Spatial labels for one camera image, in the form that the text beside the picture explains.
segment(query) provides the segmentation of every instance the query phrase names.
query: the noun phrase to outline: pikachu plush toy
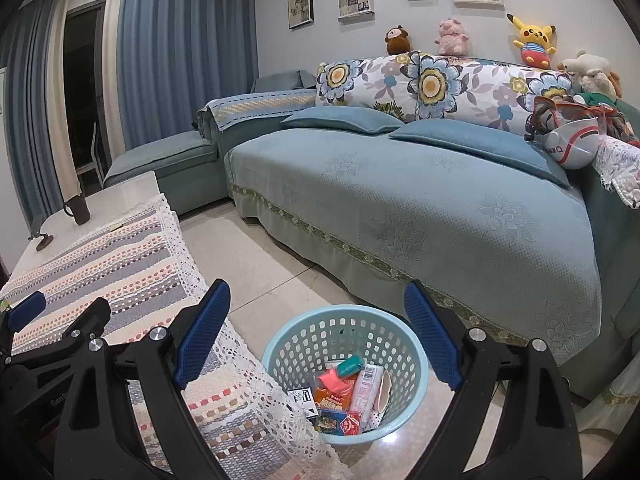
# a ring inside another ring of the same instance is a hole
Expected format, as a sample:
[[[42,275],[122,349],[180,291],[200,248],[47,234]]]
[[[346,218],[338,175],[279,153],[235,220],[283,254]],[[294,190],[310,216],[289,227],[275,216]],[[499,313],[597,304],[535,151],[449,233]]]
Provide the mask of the pikachu plush toy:
[[[535,25],[525,25],[513,14],[507,14],[507,18],[520,31],[520,38],[513,41],[513,44],[520,49],[522,61],[527,66],[536,68],[549,68],[551,58],[556,53],[556,48],[551,46],[551,39],[556,33],[553,25],[544,28]]]

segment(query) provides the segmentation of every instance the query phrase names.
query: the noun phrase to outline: sofa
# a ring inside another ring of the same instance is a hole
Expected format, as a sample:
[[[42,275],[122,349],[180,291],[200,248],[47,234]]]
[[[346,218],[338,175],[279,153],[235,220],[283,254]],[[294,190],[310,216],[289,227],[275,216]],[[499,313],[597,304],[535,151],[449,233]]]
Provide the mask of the sofa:
[[[317,83],[316,106],[369,107],[405,123],[454,119],[520,136],[536,95],[570,94],[574,86],[566,73],[420,52],[323,64]],[[633,108],[625,113],[635,122]],[[215,122],[224,133],[222,120]],[[605,154],[621,149],[610,140]],[[403,146],[389,135],[294,128],[240,144],[225,165],[240,215],[258,218],[353,294],[402,314],[402,288],[420,278],[468,326],[514,344],[547,340],[572,390],[592,399],[637,351],[640,326],[640,184],[625,192],[628,175],[609,174],[608,156],[570,172],[570,186],[559,189],[468,154]],[[449,196],[434,202],[448,182]],[[461,186],[475,186],[473,204]],[[457,200],[458,210],[443,208],[447,199]],[[505,228],[506,217],[492,213],[498,209],[515,223]],[[474,231],[480,226],[484,240]],[[457,237],[458,246],[422,245],[434,232],[440,240]],[[466,260],[465,244],[472,251]],[[504,274],[502,284],[496,272]]]
[[[198,129],[138,146],[117,157],[105,187],[155,171],[158,187],[176,214],[187,213],[229,196],[223,159],[233,147],[268,134],[280,121],[314,102],[315,78],[303,70],[258,78],[255,91],[212,100],[198,111]],[[222,130],[213,118],[214,111]],[[251,114],[251,123],[240,120]]]

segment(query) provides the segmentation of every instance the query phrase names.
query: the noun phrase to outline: plastic basket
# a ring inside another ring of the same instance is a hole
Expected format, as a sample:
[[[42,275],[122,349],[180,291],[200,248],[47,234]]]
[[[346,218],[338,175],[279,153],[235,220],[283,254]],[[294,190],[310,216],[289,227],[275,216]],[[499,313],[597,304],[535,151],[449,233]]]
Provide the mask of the plastic basket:
[[[391,314],[368,306],[317,308],[291,320],[267,345],[262,364],[284,390],[302,386],[303,374],[324,370],[324,362],[360,355],[391,375],[389,406],[380,426],[360,435],[322,434],[334,446],[382,438],[406,423],[420,405],[429,380],[429,362],[411,328]]]

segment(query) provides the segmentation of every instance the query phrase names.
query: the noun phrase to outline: brown mug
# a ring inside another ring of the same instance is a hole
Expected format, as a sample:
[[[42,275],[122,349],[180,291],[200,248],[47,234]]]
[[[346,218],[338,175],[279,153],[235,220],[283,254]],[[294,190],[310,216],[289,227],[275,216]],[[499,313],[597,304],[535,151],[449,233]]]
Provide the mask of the brown mug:
[[[87,223],[89,218],[91,218],[91,213],[89,213],[89,208],[86,206],[86,200],[83,194],[76,195],[67,200],[64,205],[64,210],[66,214],[74,218],[78,225]]]

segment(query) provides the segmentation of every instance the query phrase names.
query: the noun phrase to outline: bolt head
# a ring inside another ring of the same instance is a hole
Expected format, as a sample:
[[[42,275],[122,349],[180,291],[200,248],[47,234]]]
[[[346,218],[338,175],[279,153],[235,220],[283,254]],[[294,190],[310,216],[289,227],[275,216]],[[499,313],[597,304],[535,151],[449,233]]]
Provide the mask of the bolt head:
[[[149,337],[154,341],[160,341],[166,337],[166,328],[164,326],[156,326],[149,332]]]
[[[481,342],[486,339],[486,332],[481,328],[472,328],[471,330],[469,330],[469,337],[473,341]]]
[[[91,339],[89,341],[89,350],[91,352],[97,352],[104,345],[104,341],[102,339]]]
[[[544,352],[546,350],[546,343],[542,339],[534,339],[531,346],[536,352]]]

